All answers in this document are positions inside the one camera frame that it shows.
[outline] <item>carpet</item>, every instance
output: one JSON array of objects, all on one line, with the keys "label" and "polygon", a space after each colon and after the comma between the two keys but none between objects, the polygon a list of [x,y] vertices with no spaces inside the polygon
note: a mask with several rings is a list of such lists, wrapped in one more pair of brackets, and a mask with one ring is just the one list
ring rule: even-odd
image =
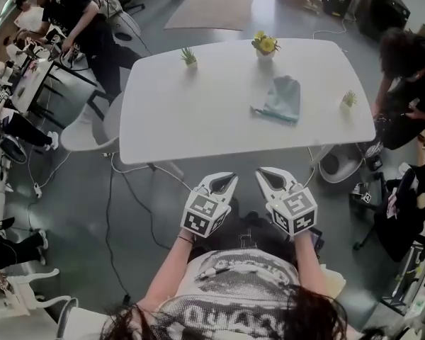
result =
[{"label": "carpet", "polygon": [[243,30],[253,0],[184,0],[164,29],[212,28]]}]

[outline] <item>office chair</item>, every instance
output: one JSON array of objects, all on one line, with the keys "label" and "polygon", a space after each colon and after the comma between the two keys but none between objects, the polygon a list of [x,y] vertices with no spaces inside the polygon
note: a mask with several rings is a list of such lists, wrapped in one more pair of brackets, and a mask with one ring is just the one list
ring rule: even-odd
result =
[{"label": "office chair", "polygon": [[[375,212],[373,216],[375,224],[362,242],[354,244],[353,249],[360,250],[376,232],[380,243],[393,261],[400,262],[414,242],[424,247],[420,256],[420,260],[423,261],[425,237],[420,233],[424,229],[425,221],[425,203],[421,203],[425,202],[425,165],[411,166],[401,179],[386,181],[383,173],[380,172],[375,173],[374,178],[380,181],[383,200],[379,205],[365,202],[361,195],[351,194],[352,204],[360,209]],[[392,192],[395,192],[397,215],[387,217]]]}]

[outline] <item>graphic t-shirt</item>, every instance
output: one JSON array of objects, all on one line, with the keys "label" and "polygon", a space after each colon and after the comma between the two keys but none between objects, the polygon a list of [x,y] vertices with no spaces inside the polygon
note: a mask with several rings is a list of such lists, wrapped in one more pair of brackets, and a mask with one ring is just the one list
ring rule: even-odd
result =
[{"label": "graphic t-shirt", "polygon": [[259,249],[212,251],[189,263],[176,296],[158,310],[158,339],[283,338],[287,285],[299,285],[295,267]]}]

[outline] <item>towel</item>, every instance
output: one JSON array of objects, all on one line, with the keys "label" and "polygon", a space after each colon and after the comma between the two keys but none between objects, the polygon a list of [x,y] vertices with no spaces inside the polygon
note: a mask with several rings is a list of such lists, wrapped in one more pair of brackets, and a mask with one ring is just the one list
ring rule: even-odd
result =
[{"label": "towel", "polygon": [[291,123],[299,120],[300,84],[290,76],[274,78],[273,86],[268,91],[268,97],[262,109],[253,111],[263,115],[280,118]]}]

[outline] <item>hand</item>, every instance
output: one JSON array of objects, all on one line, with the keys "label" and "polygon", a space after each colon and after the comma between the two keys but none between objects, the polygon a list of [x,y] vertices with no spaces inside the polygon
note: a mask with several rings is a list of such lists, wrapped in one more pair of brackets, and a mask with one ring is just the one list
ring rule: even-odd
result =
[{"label": "hand", "polygon": [[409,107],[412,112],[406,113],[406,116],[411,118],[412,120],[425,120],[425,112],[415,108],[414,106]]},{"label": "hand", "polygon": [[370,107],[372,117],[376,117],[381,111],[381,106],[377,102],[373,102]]},{"label": "hand", "polygon": [[62,43],[62,52],[67,52],[69,49],[71,49],[72,45],[74,44],[74,39],[68,37],[65,40],[63,40]]}]

